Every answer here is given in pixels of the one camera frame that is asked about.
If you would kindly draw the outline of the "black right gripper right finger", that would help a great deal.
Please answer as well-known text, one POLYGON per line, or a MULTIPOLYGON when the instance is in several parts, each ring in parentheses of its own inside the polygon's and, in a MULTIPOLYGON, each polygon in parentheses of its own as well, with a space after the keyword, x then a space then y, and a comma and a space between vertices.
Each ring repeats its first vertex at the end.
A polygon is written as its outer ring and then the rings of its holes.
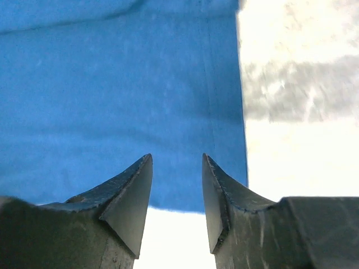
POLYGON ((266 199, 202 157, 209 247, 217 268, 357 268, 358 198, 266 199))

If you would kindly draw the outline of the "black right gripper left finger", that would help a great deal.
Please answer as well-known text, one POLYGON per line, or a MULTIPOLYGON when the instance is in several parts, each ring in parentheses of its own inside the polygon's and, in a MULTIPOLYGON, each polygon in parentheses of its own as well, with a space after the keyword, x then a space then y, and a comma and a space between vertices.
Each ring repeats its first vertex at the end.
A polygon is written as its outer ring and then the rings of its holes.
POLYGON ((2 268, 132 268, 140 255, 153 175, 144 155, 64 203, 1 197, 2 268))

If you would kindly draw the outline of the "dark blue printed t-shirt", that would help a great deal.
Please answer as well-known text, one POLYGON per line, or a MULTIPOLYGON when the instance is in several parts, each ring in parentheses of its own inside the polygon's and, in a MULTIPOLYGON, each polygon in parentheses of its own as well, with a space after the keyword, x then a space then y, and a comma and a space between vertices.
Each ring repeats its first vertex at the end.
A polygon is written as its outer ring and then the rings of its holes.
POLYGON ((1 194, 61 202, 153 157, 150 204, 247 184, 237 1, 2 1, 1 194))

